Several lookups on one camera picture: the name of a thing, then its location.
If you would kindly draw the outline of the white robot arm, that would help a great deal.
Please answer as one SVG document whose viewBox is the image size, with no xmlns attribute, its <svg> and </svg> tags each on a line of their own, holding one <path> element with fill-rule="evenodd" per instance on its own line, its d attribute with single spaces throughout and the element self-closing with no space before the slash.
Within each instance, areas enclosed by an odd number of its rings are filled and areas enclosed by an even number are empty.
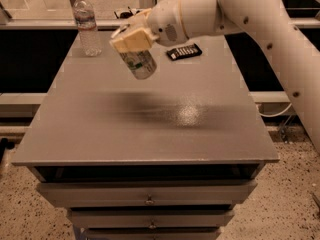
<svg viewBox="0 0 320 240">
<path fill-rule="evenodd" d="M 244 32 L 260 47 L 316 149 L 320 150 L 320 53 L 282 0 L 162 0 L 130 17 L 110 44 L 118 53 Z"/>
</svg>

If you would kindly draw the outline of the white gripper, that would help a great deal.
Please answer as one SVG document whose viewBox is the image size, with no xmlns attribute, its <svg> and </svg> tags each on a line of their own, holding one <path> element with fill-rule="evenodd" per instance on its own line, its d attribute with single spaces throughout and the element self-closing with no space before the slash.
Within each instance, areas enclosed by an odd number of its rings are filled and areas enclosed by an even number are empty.
<svg viewBox="0 0 320 240">
<path fill-rule="evenodd" d="M 111 34 L 110 45 L 119 53 L 128 53 L 149 50 L 155 42 L 163 46 L 182 43 L 179 9 L 180 0 L 162 0 L 152 9 L 143 9 Z"/>
</svg>

